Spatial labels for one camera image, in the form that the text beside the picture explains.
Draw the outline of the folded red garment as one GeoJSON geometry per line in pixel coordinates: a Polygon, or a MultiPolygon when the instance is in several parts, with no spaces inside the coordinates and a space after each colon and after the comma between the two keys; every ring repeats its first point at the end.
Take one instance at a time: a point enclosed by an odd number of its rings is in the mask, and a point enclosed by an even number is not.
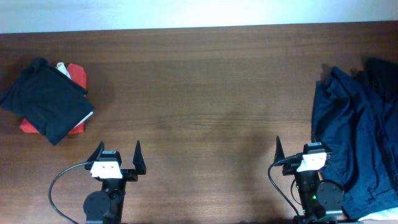
{"type": "MultiPolygon", "coordinates": [[[[65,66],[63,62],[59,62],[56,67],[58,71],[62,72],[65,76],[71,79],[76,84],[80,85],[83,88],[86,88],[87,84],[87,74],[84,71],[83,67],[75,64],[68,64],[65,66]]],[[[83,121],[80,121],[70,132],[69,134],[78,134],[83,133],[85,130],[85,120],[93,114],[91,112],[83,121]]],[[[39,134],[38,130],[30,123],[27,119],[23,119],[19,126],[23,132],[25,133],[37,133],[39,134]]]]}

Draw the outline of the navy blue shorts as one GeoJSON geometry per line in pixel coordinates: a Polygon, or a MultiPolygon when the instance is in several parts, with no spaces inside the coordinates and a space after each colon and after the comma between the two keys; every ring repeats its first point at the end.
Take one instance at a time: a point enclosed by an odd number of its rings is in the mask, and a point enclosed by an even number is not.
{"type": "Polygon", "coordinates": [[[323,176],[344,187],[348,218],[397,207],[397,95],[333,67],[317,82],[312,134],[333,152],[323,176]]]}

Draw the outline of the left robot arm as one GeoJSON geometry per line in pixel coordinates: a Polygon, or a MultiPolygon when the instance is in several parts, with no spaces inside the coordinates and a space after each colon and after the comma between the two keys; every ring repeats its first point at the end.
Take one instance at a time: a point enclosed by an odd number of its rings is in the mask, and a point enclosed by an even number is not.
{"type": "Polygon", "coordinates": [[[105,150],[104,142],[100,142],[87,159],[85,169],[90,171],[92,178],[101,182],[101,189],[89,194],[83,203],[86,223],[121,223],[126,184],[138,181],[138,177],[147,171],[139,141],[132,158],[134,168],[122,169],[121,164],[119,151],[105,150]]]}

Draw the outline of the folded black garment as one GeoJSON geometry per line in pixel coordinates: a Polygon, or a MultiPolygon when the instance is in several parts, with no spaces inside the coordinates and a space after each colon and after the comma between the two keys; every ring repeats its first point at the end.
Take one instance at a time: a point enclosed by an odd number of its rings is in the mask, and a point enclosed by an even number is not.
{"type": "Polygon", "coordinates": [[[94,110],[88,91],[44,58],[35,58],[19,78],[1,92],[1,108],[22,116],[52,145],[94,110]]]}

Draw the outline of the folded white garment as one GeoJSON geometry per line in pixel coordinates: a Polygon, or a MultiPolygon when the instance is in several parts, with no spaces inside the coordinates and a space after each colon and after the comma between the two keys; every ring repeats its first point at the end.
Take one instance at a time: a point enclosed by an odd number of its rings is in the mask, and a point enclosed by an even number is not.
{"type": "Polygon", "coordinates": [[[63,62],[59,62],[55,68],[73,82],[77,83],[83,88],[86,88],[87,75],[83,67],[72,63],[66,66],[63,62]]]}

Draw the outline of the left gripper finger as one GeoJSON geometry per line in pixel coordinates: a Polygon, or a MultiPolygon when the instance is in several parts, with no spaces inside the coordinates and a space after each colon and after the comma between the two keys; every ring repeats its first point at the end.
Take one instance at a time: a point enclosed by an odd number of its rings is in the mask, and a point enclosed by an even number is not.
{"type": "Polygon", "coordinates": [[[132,163],[134,165],[134,169],[136,170],[137,175],[146,175],[146,164],[142,155],[140,141],[136,142],[132,163]]]}
{"type": "Polygon", "coordinates": [[[97,161],[103,151],[104,151],[104,142],[101,141],[98,147],[92,153],[92,155],[87,159],[87,162],[97,161]]]}

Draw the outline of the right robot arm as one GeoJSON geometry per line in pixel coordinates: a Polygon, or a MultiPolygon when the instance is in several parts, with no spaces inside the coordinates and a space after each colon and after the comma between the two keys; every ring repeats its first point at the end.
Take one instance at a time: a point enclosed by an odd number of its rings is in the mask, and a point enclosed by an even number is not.
{"type": "Polygon", "coordinates": [[[338,217],[343,213],[344,188],[333,180],[322,179],[319,174],[329,164],[331,149],[322,142],[311,142],[304,145],[302,152],[286,157],[280,137],[276,137],[275,144],[274,161],[268,171],[271,171],[273,167],[281,166],[282,175],[294,176],[290,187],[297,189],[303,213],[299,213],[272,179],[270,182],[292,206],[295,212],[292,222],[338,223],[338,217]]]}

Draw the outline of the black garment with white band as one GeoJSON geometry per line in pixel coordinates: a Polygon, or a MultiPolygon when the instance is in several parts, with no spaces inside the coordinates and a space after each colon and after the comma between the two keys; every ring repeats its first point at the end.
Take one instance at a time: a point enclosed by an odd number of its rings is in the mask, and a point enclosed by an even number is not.
{"type": "Polygon", "coordinates": [[[381,147],[386,170],[392,172],[392,186],[394,194],[384,197],[373,211],[360,218],[365,220],[397,220],[397,64],[369,58],[364,63],[364,70],[360,71],[356,79],[365,89],[374,93],[382,105],[381,128],[385,146],[381,147]]]}

